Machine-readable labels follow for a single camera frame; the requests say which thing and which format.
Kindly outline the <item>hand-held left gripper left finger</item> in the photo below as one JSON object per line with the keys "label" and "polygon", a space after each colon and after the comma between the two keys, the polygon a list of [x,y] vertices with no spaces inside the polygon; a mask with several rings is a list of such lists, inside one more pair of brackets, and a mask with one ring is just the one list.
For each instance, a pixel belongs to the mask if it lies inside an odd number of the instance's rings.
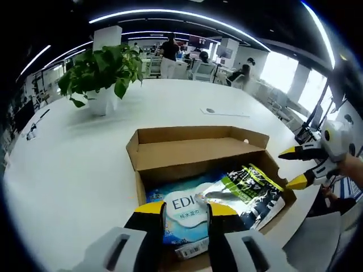
{"label": "hand-held left gripper left finger", "polygon": [[164,201],[137,207],[123,227],[93,242],[72,271],[157,271],[166,225]]}

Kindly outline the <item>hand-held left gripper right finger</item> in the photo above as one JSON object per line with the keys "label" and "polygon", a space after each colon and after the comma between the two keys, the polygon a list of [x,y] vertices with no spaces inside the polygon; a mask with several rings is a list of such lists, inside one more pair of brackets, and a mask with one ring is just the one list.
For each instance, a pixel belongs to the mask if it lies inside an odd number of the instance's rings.
{"label": "hand-held left gripper right finger", "polygon": [[282,248],[255,229],[247,229],[229,206],[208,208],[208,253],[213,271],[296,271]]}

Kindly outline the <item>person's right hand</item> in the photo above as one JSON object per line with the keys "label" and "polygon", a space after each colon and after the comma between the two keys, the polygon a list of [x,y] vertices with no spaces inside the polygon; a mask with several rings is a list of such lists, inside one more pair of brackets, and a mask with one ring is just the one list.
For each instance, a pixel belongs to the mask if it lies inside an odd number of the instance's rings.
{"label": "person's right hand", "polygon": [[337,165],[342,175],[351,176],[360,163],[361,160],[359,158],[351,154],[346,154],[345,158]]}

